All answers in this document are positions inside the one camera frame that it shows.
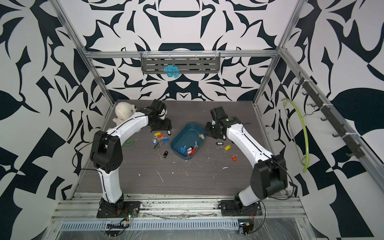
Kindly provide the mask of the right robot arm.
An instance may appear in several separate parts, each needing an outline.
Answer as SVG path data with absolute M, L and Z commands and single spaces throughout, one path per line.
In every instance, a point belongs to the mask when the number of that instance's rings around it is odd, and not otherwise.
M 253 171 L 250 185 L 237 193 L 234 204 L 238 210 L 285 190 L 288 174 L 285 159 L 265 149 L 236 117 L 226 114 L 223 107 L 210 110 L 212 121 L 205 126 L 207 136 L 231 140 L 249 160 Z

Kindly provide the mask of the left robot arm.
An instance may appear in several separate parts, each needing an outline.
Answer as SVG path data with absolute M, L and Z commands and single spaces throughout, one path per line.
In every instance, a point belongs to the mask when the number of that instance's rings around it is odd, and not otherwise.
M 124 196 L 120 187 L 119 168 L 123 162 L 122 145 L 135 133 L 147 126 L 152 131 L 168 131 L 172 122 L 166 118 L 167 106 L 154 100 L 148 107 L 136 109 L 135 106 L 120 102 L 115 107 L 116 127 L 98 131 L 94 135 L 90 159 L 97 169 L 103 189 L 102 204 L 120 210 L 124 206 Z

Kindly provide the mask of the green tag key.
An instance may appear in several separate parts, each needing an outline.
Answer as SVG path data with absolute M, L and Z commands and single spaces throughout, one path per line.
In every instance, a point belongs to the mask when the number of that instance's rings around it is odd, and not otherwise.
M 135 141 L 133 140 L 126 140 L 124 143 L 123 143 L 123 146 L 131 146 L 135 143 Z

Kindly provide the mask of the dark black tag key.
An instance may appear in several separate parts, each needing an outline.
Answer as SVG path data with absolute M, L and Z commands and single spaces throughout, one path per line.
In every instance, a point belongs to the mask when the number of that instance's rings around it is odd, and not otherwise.
M 165 152 L 163 153 L 163 155 L 161 156 L 161 159 L 162 159 L 162 160 L 165 159 L 165 158 L 168 156 L 168 154 L 169 154 L 169 152 L 168 152 L 168 151 L 165 151 Z

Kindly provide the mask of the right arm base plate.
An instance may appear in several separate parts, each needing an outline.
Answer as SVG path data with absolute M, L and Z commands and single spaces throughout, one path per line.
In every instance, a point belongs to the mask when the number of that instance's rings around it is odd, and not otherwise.
M 223 216 L 262 216 L 263 208 L 260 202 L 253 203 L 249 206 L 243 206 L 240 200 L 222 200 L 219 203 L 219 209 Z

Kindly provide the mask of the teal storage box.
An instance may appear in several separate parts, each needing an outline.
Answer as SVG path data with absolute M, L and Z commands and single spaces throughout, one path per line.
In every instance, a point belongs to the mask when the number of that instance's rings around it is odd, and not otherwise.
M 206 139 L 205 128 L 197 123 L 186 124 L 171 142 L 171 150 L 183 160 L 197 154 Z

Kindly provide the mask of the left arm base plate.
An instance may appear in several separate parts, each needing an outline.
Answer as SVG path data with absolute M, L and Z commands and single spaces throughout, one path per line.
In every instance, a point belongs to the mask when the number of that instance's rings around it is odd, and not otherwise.
M 127 218 L 137 216 L 140 212 L 141 202 L 117 202 L 111 204 L 101 199 L 97 219 Z

